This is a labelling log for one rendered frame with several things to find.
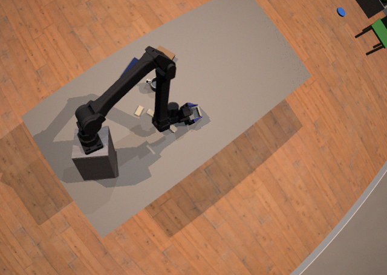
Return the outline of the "grey mug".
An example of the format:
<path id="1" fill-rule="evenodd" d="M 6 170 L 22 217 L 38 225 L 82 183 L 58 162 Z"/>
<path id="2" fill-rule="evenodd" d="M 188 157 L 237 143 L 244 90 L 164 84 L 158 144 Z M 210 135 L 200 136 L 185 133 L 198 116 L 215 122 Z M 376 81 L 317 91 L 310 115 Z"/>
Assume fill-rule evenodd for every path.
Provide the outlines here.
<path id="1" fill-rule="evenodd" d="M 151 82 L 152 82 L 152 84 L 151 84 Z M 152 89 L 153 91 L 155 91 L 156 77 L 154 77 L 152 80 L 147 79 L 147 80 L 146 80 L 146 83 L 151 84 L 151 89 Z M 153 88 L 153 87 L 154 87 L 154 88 Z"/>

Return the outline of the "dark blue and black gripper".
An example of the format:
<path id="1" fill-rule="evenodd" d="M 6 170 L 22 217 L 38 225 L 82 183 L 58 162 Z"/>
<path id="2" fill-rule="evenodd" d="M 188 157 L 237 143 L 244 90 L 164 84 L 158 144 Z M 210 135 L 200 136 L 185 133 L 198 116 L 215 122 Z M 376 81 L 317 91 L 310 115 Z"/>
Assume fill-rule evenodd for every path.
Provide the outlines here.
<path id="1" fill-rule="evenodd" d="M 186 103 L 186 104 L 184 104 L 180 109 L 182 109 L 182 108 L 186 108 L 186 107 L 189 107 L 189 108 L 191 108 L 191 107 L 194 107 L 194 106 L 191 106 L 191 105 L 194 105 L 194 106 L 198 106 L 197 104 L 192 104 L 192 103 Z M 188 116 L 189 117 L 189 116 Z M 190 120 L 190 117 L 189 117 L 189 119 L 187 120 L 187 121 L 185 121 L 184 123 L 185 123 L 185 125 L 192 125 L 193 123 L 195 123 L 198 119 L 200 119 L 201 117 L 198 117 L 198 118 L 195 118 L 195 119 L 193 119 L 193 120 Z"/>

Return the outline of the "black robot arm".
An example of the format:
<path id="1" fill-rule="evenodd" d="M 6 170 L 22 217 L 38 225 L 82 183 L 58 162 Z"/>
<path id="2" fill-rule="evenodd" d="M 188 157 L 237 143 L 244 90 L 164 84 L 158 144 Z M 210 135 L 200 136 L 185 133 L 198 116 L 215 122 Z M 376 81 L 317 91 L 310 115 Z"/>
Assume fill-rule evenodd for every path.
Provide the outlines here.
<path id="1" fill-rule="evenodd" d="M 90 100 L 87 104 L 76 109 L 75 116 L 79 132 L 77 136 L 86 155 L 103 148 L 103 143 L 98 135 L 105 116 L 109 110 L 144 76 L 155 69 L 155 111 L 152 124 L 159 132 L 170 129 L 170 125 L 187 121 L 193 114 L 192 108 L 179 108 L 178 103 L 170 102 L 169 89 L 171 79 L 175 78 L 175 62 L 163 52 L 148 46 L 143 56 L 124 73 L 109 89 L 97 100 Z M 159 66 L 158 66 L 159 65 Z M 163 71 L 162 71 L 162 70 Z M 157 126 L 158 123 L 158 126 Z"/>

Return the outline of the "dark blue notebook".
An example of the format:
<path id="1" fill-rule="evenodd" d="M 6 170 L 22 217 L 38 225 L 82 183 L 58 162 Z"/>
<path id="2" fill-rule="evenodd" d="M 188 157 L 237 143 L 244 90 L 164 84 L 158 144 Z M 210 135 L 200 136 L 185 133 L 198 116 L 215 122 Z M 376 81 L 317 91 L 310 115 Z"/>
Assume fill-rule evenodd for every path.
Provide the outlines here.
<path id="1" fill-rule="evenodd" d="M 130 69 L 137 61 L 138 61 L 137 58 L 133 58 L 133 60 L 132 60 L 131 63 L 128 65 L 128 67 L 125 69 L 125 71 L 123 72 L 123 74 L 124 74 L 125 72 L 127 72 L 127 70 Z M 122 75 L 123 75 L 123 74 L 122 74 Z M 122 76 L 122 75 L 121 75 L 121 76 Z"/>

